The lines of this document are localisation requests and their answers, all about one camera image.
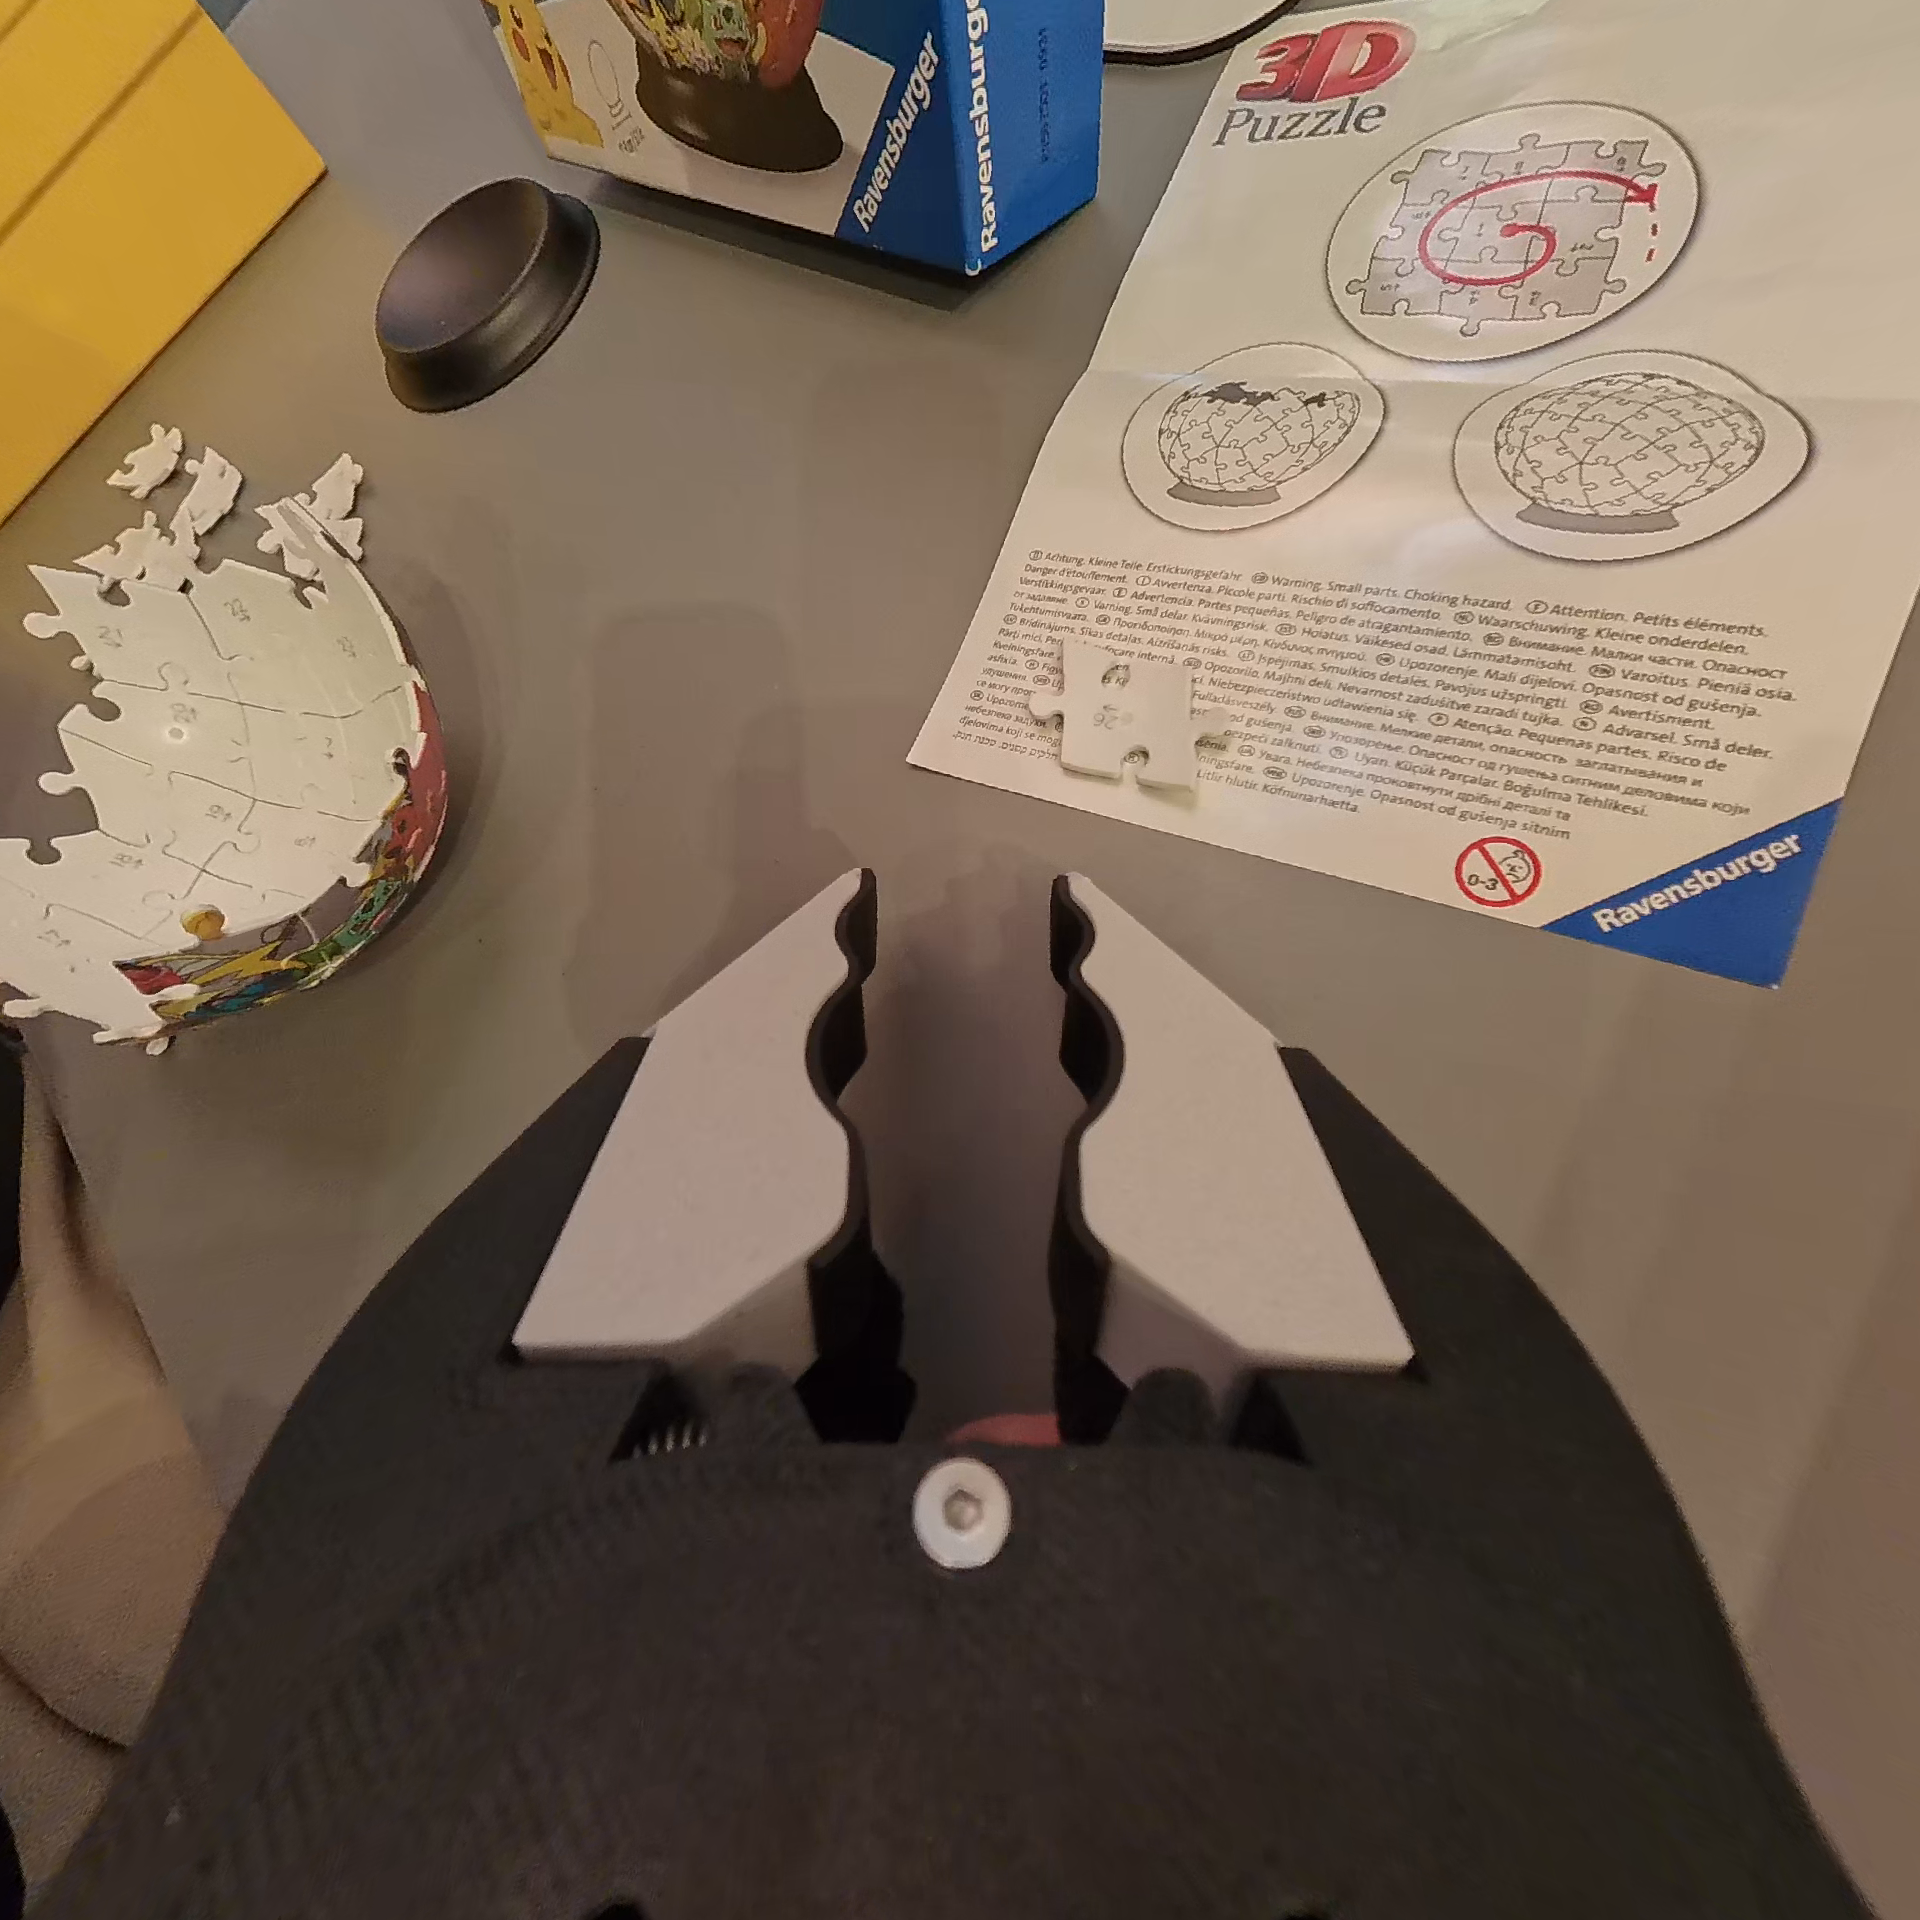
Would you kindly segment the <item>white round coaster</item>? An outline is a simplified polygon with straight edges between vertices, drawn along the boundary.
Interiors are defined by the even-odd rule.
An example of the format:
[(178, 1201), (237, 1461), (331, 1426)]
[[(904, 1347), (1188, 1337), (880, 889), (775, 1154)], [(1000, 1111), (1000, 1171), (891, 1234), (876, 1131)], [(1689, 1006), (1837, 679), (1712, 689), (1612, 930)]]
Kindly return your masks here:
[(1103, 5), (1101, 58), (1111, 68), (1182, 68), (1274, 35), (1302, 16), (1319, 26), (1325, 5)]

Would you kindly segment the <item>person's beige trousers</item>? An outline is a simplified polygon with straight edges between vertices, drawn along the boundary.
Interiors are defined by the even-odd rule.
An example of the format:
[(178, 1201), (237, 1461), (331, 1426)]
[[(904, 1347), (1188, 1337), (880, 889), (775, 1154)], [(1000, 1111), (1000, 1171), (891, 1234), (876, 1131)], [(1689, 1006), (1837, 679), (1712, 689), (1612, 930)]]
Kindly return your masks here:
[(226, 1513), (34, 1073), (21, 1081), (16, 1251), (2, 1302), (2, 1669), (123, 1749)]

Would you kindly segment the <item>blue puzzle box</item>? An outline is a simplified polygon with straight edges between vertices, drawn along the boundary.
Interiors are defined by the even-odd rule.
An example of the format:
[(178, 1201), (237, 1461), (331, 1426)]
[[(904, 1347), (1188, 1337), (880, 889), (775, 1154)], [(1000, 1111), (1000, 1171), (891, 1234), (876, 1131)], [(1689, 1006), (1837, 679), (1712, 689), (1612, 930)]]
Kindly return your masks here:
[(1101, 5), (483, 5), (556, 159), (945, 277), (1098, 194)]

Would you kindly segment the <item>white instruction leaflet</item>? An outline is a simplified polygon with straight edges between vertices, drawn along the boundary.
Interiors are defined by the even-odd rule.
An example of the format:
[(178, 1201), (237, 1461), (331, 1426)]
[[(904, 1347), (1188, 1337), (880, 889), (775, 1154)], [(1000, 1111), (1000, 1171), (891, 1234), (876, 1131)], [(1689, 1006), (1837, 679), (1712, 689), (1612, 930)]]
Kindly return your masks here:
[[(1915, 5), (1238, 46), (906, 760), (1773, 990), (1915, 601)], [(1063, 640), (1238, 719), (1075, 777)]]

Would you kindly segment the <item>yellow plastic bin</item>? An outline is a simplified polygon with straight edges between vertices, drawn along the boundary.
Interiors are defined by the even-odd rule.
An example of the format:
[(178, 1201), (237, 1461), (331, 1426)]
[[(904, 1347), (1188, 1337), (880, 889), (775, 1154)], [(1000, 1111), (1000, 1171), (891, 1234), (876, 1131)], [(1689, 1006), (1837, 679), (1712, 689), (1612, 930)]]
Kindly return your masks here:
[(2, 516), (319, 179), (203, 5), (2, 5)]

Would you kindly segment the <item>half-built puzzle ball shell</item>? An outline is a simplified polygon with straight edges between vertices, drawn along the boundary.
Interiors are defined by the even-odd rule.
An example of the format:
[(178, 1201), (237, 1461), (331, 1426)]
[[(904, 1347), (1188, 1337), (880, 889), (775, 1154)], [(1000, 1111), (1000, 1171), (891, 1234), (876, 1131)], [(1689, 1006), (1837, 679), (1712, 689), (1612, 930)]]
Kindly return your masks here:
[(49, 796), (90, 831), (2, 840), (2, 1021), (82, 1021), (157, 1055), (312, 994), (413, 898), (448, 821), (440, 719), (360, 559), (282, 496), (270, 565), (196, 561), (178, 591), (31, 565), (34, 640), (89, 693)]

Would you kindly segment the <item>black round display stand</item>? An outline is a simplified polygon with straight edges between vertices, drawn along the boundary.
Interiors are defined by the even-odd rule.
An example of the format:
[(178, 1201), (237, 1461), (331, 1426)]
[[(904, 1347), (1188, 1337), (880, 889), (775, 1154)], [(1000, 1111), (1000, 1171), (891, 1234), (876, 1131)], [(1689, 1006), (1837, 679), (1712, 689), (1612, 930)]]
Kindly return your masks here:
[(448, 203), (374, 297), (391, 394), (408, 413), (454, 413), (509, 385), (572, 325), (597, 256), (594, 209), (540, 179), (494, 179)]

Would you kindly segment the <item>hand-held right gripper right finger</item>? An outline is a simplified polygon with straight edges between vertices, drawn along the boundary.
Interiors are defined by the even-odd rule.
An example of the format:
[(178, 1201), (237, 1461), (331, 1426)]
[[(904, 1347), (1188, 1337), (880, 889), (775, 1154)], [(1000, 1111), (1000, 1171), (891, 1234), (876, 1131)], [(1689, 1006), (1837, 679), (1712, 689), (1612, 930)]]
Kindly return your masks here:
[(1276, 1034), (1087, 876), (1051, 882), (1049, 962), (1084, 1098), (1049, 1239), (1061, 1439), (1101, 1443), (1154, 1371), (1226, 1416), (1271, 1371), (1402, 1376), (1411, 1337)]

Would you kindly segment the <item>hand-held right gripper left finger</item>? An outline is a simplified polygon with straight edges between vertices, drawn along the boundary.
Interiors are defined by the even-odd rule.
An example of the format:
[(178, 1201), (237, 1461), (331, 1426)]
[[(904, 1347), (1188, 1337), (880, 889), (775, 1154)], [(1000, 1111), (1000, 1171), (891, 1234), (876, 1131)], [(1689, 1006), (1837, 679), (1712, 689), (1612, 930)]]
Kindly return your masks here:
[(842, 1090), (866, 1065), (878, 882), (832, 880), (645, 1034), (519, 1316), (519, 1357), (775, 1369), (827, 1443), (911, 1414)]

